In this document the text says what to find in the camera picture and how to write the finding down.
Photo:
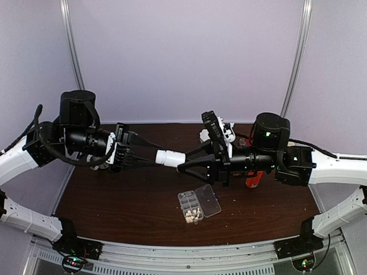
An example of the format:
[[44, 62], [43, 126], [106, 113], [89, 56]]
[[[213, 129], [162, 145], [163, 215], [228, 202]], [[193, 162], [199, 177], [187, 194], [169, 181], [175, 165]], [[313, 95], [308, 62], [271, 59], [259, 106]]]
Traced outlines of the clear plastic pill organizer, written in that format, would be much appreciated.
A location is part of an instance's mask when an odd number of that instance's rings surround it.
[[180, 192], [177, 198], [184, 219], [185, 212], [188, 210], [199, 209], [201, 211], [200, 221], [221, 212], [221, 206], [210, 184], [205, 184], [195, 190]]

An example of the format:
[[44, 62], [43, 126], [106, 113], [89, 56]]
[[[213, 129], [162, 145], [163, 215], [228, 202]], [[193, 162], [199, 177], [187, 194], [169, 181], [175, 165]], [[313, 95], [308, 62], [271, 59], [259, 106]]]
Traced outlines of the orange pill bottle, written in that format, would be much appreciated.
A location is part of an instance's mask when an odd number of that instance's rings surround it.
[[258, 184], [260, 183], [262, 176], [263, 176], [262, 171], [249, 172], [246, 177], [246, 181], [245, 181], [246, 186], [248, 188], [256, 188]]

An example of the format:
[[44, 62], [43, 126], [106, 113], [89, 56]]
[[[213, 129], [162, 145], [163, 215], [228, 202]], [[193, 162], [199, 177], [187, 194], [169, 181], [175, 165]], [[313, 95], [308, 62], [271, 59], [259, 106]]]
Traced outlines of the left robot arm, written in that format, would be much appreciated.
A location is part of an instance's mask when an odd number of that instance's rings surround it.
[[106, 165], [111, 172], [133, 164], [151, 165], [152, 161], [135, 156], [132, 148], [160, 146], [130, 131], [127, 124], [118, 123], [113, 131], [102, 129], [95, 101], [91, 91], [64, 92], [58, 116], [44, 122], [40, 120], [43, 106], [38, 105], [26, 130], [1, 151], [1, 184], [24, 179], [27, 172], [52, 162], [74, 167]]

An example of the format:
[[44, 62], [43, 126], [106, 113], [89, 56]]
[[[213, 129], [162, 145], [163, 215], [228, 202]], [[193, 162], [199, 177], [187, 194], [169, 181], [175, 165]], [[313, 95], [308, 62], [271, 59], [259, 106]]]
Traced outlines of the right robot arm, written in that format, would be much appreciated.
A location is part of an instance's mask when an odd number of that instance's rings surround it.
[[334, 154], [310, 143], [290, 138], [290, 121], [275, 113], [256, 116], [249, 136], [249, 145], [233, 145], [235, 133], [230, 123], [224, 124], [214, 112], [204, 112], [202, 122], [209, 140], [190, 155], [205, 151], [197, 159], [185, 158], [178, 172], [207, 183], [228, 184], [232, 172], [274, 172], [275, 180], [289, 186], [308, 186], [322, 183], [356, 184], [358, 187], [347, 199], [325, 213], [302, 222], [294, 248], [305, 253], [316, 241], [326, 238], [333, 230], [366, 214], [366, 157]]

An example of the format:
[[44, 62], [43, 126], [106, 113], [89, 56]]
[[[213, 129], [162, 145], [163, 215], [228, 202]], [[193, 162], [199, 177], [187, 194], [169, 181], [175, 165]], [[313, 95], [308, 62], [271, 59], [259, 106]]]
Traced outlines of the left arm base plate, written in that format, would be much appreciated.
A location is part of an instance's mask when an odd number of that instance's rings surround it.
[[91, 241], [79, 237], [71, 238], [62, 236], [58, 241], [53, 242], [53, 247], [63, 255], [78, 256], [87, 260], [98, 260], [103, 244], [98, 241]]

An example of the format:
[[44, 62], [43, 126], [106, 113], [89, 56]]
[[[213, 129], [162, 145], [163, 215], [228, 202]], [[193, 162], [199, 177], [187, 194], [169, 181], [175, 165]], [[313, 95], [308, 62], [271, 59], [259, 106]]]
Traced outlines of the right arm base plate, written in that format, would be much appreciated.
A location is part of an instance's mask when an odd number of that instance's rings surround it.
[[323, 248], [323, 239], [318, 237], [295, 237], [274, 242], [278, 259], [312, 253]]

